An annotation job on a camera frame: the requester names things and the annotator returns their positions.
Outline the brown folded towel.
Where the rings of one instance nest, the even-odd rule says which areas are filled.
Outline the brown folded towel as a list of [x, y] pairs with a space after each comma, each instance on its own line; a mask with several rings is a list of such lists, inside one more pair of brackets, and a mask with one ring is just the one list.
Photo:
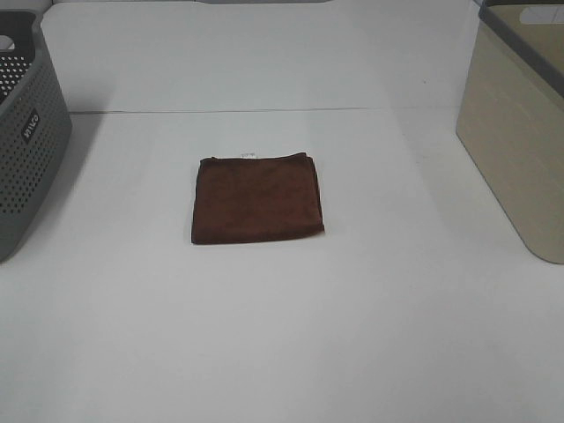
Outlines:
[[200, 161], [192, 243], [288, 241], [323, 231], [315, 163], [306, 153]]

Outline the beige plastic basket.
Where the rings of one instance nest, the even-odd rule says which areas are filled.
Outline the beige plastic basket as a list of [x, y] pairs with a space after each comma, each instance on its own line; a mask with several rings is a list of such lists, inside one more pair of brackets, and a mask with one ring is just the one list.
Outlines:
[[485, 1], [456, 134], [525, 247], [563, 262], [563, 3]]

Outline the grey perforated plastic basket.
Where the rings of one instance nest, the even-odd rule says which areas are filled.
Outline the grey perforated plastic basket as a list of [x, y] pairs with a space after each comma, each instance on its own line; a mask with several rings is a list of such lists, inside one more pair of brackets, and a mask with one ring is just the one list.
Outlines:
[[1, 12], [1, 259], [18, 249], [62, 164], [72, 123], [32, 10]]

